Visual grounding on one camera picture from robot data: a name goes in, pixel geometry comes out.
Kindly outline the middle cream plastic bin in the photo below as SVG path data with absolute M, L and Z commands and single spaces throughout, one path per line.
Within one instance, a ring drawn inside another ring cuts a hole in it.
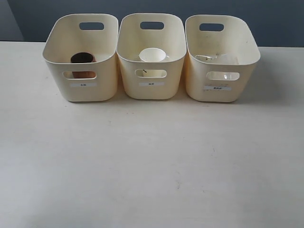
M 141 60 L 140 53 L 147 48 L 164 51 L 165 58 L 159 62 Z M 179 17 L 165 13 L 125 16 L 116 52 L 128 96 L 143 100 L 175 96 L 187 53 L 184 26 Z

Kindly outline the left cream plastic bin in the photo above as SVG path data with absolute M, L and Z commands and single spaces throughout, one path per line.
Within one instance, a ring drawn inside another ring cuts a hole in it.
M 66 100 L 105 101 L 115 95 L 118 31 L 118 19 L 109 14 L 70 14 L 56 21 L 42 55 Z M 70 58 L 79 52 L 91 53 L 96 62 L 70 63 Z M 75 79 L 74 71 L 93 71 L 95 77 Z

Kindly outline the cream plastic bin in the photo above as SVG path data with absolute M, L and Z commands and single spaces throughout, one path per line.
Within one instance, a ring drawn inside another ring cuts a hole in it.
M 109 14 L 70 14 L 56 21 L 42 55 L 66 100 L 105 101 L 115 95 L 118 31 L 118 19 Z M 91 53 L 96 62 L 70 63 L 70 58 L 79 52 Z M 75 79 L 74 71 L 93 71 L 95 77 Z
M 260 52 L 245 21 L 228 15 L 193 15 L 185 22 L 187 56 L 185 85 L 187 94 L 202 102 L 236 101 L 246 87 Z M 238 65 L 199 61 L 195 55 L 230 54 Z M 210 71 L 239 73 L 236 81 L 209 80 Z
M 165 58 L 159 62 L 141 60 L 140 53 L 147 48 L 164 51 Z M 125 16 L 116 52 L 128 96 L 143 100 L 175 96 L 187 53 L 184 26 L 179 17 L 165 13 Z

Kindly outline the brown wooden cup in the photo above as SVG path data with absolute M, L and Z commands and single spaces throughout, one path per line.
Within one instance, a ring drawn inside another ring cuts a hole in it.
M 70 58 L 70 63 L 78 64 L 78 63 L 94 63 L 96 62 L 95 56 L 88 52 L 79 52 L 74 54 Z M 95 72 L 93 71 L 74 71 L 72 75 L 75 79 L 83 79 L 83 78 L 94 78 Z

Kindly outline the right cream plastic bin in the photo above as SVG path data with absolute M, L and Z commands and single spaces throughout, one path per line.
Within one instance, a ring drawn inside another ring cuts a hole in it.
M 260 52 L 245 21 L 228 15 L 193 15 L 185 22 L 187 56 L 185 85 L 187 94 L 202 102 L 236 101 L 246 87 Z M 230 54 L 238 65 L 199 61 L 195 55 Z M 239 73 L 236 81 L 209 80 L 210 71 Z

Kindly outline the clear plastic bottle white cap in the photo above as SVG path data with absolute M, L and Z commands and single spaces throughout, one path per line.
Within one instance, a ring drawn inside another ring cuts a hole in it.
M 195 55 L 195 58 L 199 61 L 213 64 L 238 65 L 237 57 L 234 57 L 230 54 Z M 239 79 L 239 73 L 210 71 L 207 73 L 207 78 L 209 80 L 236 81 Z

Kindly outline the white paper cup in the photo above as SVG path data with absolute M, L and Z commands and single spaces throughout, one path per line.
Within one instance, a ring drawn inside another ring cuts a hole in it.
M 139 58 L 143 62 L 162 62 L 166 58 L 166 53 L 159 48 L 150 47 L 142 50 L 139 53 Z M 162 77 L 162 70 L 143 69 L 142 75 L 144 77 Z

